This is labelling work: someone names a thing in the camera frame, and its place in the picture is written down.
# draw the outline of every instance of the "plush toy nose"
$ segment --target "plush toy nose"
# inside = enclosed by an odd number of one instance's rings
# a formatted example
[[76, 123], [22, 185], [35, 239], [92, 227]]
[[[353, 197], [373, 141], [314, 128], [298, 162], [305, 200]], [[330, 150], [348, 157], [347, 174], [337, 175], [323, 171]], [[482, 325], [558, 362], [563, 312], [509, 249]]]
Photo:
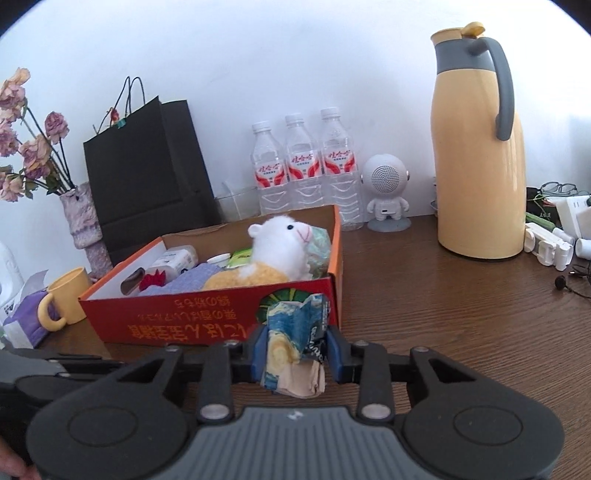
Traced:
[[308, 243], [312, 239], [312, 227], [307, 223], [297, 222], [295, 228], [304, 243]]

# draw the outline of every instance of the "astronaut figurine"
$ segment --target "astronaut figurine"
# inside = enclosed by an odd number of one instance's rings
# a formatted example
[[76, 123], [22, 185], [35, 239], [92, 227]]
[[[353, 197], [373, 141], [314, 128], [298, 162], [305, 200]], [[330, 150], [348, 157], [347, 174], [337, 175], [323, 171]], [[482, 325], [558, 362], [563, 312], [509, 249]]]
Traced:
[[368, 212], [375, 219], [368, 228], [378, 232], [400, 232], [410, 226], [403, 214], [408, 212], [408, 202], [400, 195], [410, 175], [404, 163], [394, 155], [380, 154], [371, 157], [363, 166], [363, 185], [377, 195], [368, 203]]

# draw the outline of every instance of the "plush toy ear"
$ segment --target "plush toy ear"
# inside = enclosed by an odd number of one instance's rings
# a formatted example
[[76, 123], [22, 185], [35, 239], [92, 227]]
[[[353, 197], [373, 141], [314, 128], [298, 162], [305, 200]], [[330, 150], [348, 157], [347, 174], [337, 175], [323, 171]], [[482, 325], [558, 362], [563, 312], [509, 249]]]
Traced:
[[259, 225], [258, 223], [251, 225], [248, 227], [248, 235], [250, 235], [251, 238], [256, 238], [256, 236], [260, 233], [261, 228], [262, 225]]

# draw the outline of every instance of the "wooden table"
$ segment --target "wooden table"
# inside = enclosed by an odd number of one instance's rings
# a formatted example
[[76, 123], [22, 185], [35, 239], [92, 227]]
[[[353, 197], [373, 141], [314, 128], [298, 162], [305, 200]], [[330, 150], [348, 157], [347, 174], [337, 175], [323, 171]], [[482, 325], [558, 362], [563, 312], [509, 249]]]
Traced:
[[[591, 478], [591, 304], [554, 289], [558, 272], [533, 255], [505, 262], [457, 257], [437, 243], [432, 216], [401, 233], [343, 234], [343, 333], [390, 352], [427, 345], [543, 402], [563, 422], [566, 445], [553, 480]], [[571, 285], [589, 293], [585, 280]], [[104, 345], [81, 322], [45, 346], [133, 360], [149, 347]], [[408, 410], [394, 386], [398, 412]], [[355, 406], [357, 387], [329, 383], [312, 404]], [[236, 403], [298, 405], [257, 385], [236, 385]]]

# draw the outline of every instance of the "marbled vase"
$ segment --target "marbled vase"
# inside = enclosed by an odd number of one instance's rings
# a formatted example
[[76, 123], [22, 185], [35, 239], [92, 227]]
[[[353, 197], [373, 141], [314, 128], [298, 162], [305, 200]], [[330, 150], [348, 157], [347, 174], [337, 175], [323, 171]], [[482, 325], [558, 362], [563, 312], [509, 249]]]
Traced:
[[100, 230], [89, 183], [85, 182], [60, 195], [60, 200], [70, 225], [74, 246], [86, 251], [86, 258], [92, 269], [90, 276], [96, 279], [104, 277], [113, 269], [113, 265], [103, 242], [103, 232]]

